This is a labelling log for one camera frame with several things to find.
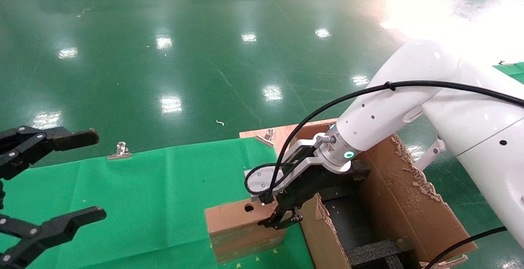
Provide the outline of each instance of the glossy floor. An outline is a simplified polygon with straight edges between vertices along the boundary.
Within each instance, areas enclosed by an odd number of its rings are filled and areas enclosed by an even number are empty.
[[[0,129],[101,136],[41,165],[105,156],[122,140],[137,152],[296,123],[365,86],[415,36],[456,39],[486,65],[524,60],[524,0],[0,2]],[[435,137],[424,118],[400,134],[416,158]],[[451,155],[426,173],[468,232],[500,225]],[[477,244],[462,268],[524,267],[507,233]]]

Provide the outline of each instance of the metal binder clip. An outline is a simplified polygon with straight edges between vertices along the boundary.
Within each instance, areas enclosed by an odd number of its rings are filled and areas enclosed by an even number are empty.
[[[257,140],[259,140],[260,142],[266,144],[267,146],[274,147],[275,144],[272,142],[274,136],[275,136],[275,130],[268,129],[268,131],[267,131],[266,135],[264,135],[264,137],[262,137],[260,135],[256,135],[255,138]]]
[[[129,149],[126,148],[126,143],[125,142],[118,142],[118,144],[116,144],[116,153],[115,154],[112,154],[112,155],[108,155],[107,156],[107,159],[120,159],[120,158],[127,158],[127,157],[131,157],[131,155],[133,155],[132,153],[129,153],[128,152]]]

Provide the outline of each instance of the cardboard box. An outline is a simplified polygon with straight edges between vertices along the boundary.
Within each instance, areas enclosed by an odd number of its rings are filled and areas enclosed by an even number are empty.
[[[324,120],[306,124],[294,140],[311,139],[316,133],[325,133],[329,125],[336,120]],[[296,125],[275,127],[275,151],[280,152],[283,141]],[[240,137],[264,136],[268,129],[240,133]],[[354,198],[347,202],[350,207],[362,209],[369,231],[354,231],[342,227],[337,231],[333,219],[338,207],[328,206],[317,194],[303,204],[300,213],[303,234],[313,263],[317,269],[348,269],[348,257],[344,246],[347,236],[361,234],[359,241],[369,239],[398,240],[409,237],[420,262],[428,262],[449,246],[469,237],[449,206],[436,193],[433,185],[419,172],[403,142],[397,135],[392,135],[373,148],[359,154],[355,159],[364,159],[372,167],[369,176],[363,180]],[[350,197],[339,198],[348,201]],[[456,262],[444,263],[455,265],[467,260],[466,252],[476,249],[469,243],[451,252],[444,259],[462,256]]]

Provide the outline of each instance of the green cloth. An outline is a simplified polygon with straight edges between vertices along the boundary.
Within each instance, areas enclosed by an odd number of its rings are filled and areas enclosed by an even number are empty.
[[[273,148],[247,138],[33,168],[5,183],[0,212],[34,224],[90,206],[107,212],[31,269],[312,269],[298,225],[276,251],[215,261],[204,209],[247,198],[243,171],[273,161]],[[0,252],[16,240],[0,234]]]
[[[493,66],[515,80],[524,83],[524,62],[512,64],[510,66]]]

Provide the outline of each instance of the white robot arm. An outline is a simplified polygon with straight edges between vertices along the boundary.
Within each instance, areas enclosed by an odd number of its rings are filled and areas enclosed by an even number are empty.
[[[368,87],[410,80],[455,82],[524,99],[521,83],[491,66],[476,66],[432,40],[406,43],[380,68]],[[321,165],[334,174],[347,172],[357,153],[422,114],[524,247],[524,109],[481,94],[410,87],[358,97],[327,133],[319,133],[314,140],[299,140],[286,152],[283,161],[289,162],[304,146],[315,149],[314,155],[301,160],[292,174],[282,179],[279,172],[275,190],[287,187],[309,166]],[[273,169],[260,168],[258,176],[246,180],[246,186],[255,193],[262,192],[269,186]]]

